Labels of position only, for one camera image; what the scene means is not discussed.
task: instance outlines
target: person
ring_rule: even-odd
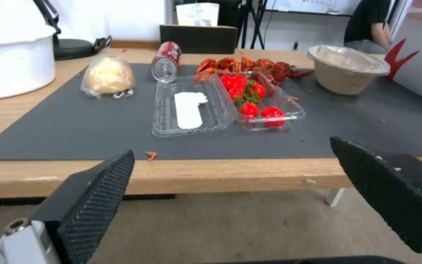
[[[370,54],[385,54],[392,35],[387,20],[390,0],[362,0],[345,31],[345,47]]]

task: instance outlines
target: gray desk mat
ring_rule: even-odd
[[[0,134],[0,160],[103,160],[130,148],[138,159],[146,151],[159,159],[333,157],[334,135],[422,156],[422,98],[384,78],[357,97],[328,92],[314,77],[286,80],[283,89],[307,113],[287,131],[247,132],[234,122],[211,134],[157,138],[150,65],[132,67],[129,99],[91,99],[79,90],[82,77],[73,77]],[[195,69],[183,65],[182,75]]]

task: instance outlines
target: black shirt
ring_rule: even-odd
[[[371,25],[387,19],[390,0],[362,0],[348,22],[345,43],[358,40],[373,40]]]

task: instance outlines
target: cooked crayfish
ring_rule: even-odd
[[[263,73],[275,85],[281,85],[284,78],[298,78],[310,75],[313,71],[296,71],[295,66],[286,62],[274,63],[269,59],[251,60],[245,52],[241,52],[242,59],[239,62],[234,57],[226,57],[221,60],[206,59],[201,62],[196,70],[196,79],[208,80],[212,73],[227,74],[231,72],[258,71]]]

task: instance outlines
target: soda can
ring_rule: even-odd
[[[177,43],[167,41],[162,43],[152,59],[151,72],[154,79],[178,77],[180,72],[181,48]]]

